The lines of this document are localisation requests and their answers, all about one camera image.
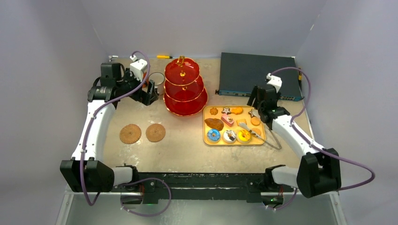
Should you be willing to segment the metal white-tipped tongs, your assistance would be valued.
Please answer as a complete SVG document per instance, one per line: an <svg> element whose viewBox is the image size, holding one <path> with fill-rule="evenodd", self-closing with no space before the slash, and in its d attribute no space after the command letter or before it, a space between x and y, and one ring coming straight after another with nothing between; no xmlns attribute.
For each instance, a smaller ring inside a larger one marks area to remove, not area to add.
<svg viewBox="0 0 398 225"><path fill-rule="evenodd" d="M274 146L273 144L269 143L268 141L266 141L264 138L262 138L262 136L256 132L253 129L250 129L245 123L239 123L238 124L241 128L243 128L244 130L248 131L251 135L255 136L256 138L264 141L265 144L267 144L268 146L270 146L271 148L275 149L275 150L281 150L282 149L282 145L280 144L279 140L277 139L276 135L270 131L273 139L275 140L277 146Z"/></svg>

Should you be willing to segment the red three-tier cake stand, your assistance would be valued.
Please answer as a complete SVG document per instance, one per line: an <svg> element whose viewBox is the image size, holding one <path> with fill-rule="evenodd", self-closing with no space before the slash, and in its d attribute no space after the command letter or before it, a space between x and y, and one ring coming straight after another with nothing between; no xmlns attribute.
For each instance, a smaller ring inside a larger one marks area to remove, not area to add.
<svg viewBox="0 0 398 225"><path fill-rule="evenodd" d="M180 56L166 65L164 96L166 108L177 116L191 116L204 109L208 93L198 63Z"/></svg>

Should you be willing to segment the pink layered cake slice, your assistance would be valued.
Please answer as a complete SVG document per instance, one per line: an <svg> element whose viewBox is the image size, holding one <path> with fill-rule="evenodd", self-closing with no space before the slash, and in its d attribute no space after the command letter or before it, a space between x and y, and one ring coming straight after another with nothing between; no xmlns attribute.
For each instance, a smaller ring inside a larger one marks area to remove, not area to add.
<svg viewBox="0 0 398 225"><path fill-rule="evenodd" d="M229 115L225 113L221 116L221 120L229 127L232 127L235 122L233 118L231 118Z"/></svg>

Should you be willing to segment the yellow frosted donut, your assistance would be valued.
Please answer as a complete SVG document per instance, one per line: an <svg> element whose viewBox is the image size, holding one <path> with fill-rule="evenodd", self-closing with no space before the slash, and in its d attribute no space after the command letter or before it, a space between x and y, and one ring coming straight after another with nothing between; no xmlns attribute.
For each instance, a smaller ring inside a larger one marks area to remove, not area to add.
<svg viewBox="0 0 398 225"><path fill-rule="evenodd" d="M248 144L251 141L251 138L251 133L245 129L241 129L237 132L237 141L241 144Z"/></svg>

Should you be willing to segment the white chocolate-drizzled donut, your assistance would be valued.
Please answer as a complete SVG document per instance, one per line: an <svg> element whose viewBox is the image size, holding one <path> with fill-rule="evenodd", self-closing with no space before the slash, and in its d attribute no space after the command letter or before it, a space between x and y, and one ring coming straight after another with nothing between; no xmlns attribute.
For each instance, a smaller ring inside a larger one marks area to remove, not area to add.
<svg viewBox="0 0 398 225"><path fill-rule="evenodd" d="M224 133L222 135L222 139L227 144L233 144L237 140L237 134L234 130L228 129L228 130L224 131Z"/></svg>

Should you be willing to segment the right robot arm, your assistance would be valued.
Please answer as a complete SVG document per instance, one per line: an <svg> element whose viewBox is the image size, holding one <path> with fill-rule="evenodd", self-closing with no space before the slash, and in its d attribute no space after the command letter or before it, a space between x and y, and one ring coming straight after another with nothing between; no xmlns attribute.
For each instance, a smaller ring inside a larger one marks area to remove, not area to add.
<svg viewBox="0 0 398 225"><path fill-rule="evenodd" d="M303 133L291 120L290 113L278 106L279 96L270 84L263 88L255 86L247 104L258 111L261 122L279 134L301 160L298 168L285 165L267 168L263 179L265 188L274 191L287 185L299 189L306 198L337 191L342 185L337 151L325 149Z"/></svg>

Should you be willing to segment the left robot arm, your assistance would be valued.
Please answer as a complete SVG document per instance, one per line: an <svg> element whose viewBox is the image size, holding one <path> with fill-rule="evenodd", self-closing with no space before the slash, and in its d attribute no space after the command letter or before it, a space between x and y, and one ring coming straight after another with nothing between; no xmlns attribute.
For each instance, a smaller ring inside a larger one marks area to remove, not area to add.
<svg viewBox="0 0 398 225"><path fill-rule="evenodd" d="M122 185L127 191L139 188L136 167L122 165L110 168L103 163L104 144L110 121L121 98L130 97L144 105L158 99L154 82L147 90L143 82L148 62L136 60L128 68L118 62L105 62L100 76L88 91L88 111L78 145L69 160L63 160L60 171L73 192L110 192Z"/></svg>

